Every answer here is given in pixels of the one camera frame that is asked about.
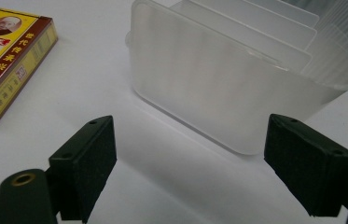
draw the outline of white surface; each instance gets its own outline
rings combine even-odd
[[[84,123],[113,115],[118,164],[90,224],[344,223],[345,209],[339,218],[308,217],[262,155],[227,151],[132,91],[124,44],[131,4],[0,0],[52,17],[60,36],[0,121],[0,182],[47,169],[48,157]],[[348,92],[306,123],[348,148]]]

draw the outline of plastic box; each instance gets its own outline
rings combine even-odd
[[[138,0],[127,41],[140,96],[243,154],[348,91],[348,0]]]

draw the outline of cardboard box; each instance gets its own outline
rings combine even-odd
[[[52,18],[0,8],[0,118],[56,42]]]

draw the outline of screw hole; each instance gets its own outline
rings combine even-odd
[[[72,153],[65,153],[62,155],[62,158],[63,159],[68,159],[68,158],[71,158],[72,157]]]
[[[35,178],[36,178],[36,175],[31,174],[31,173],[18,175],[13,179],[13,181],[11,181],[11,185],[14,187],[26,185],[28,183],[31,183]]]

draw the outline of portrait image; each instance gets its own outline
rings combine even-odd
[[[0,35],[9,35],[21,26],[21,19],[18,17],[0,18]]]

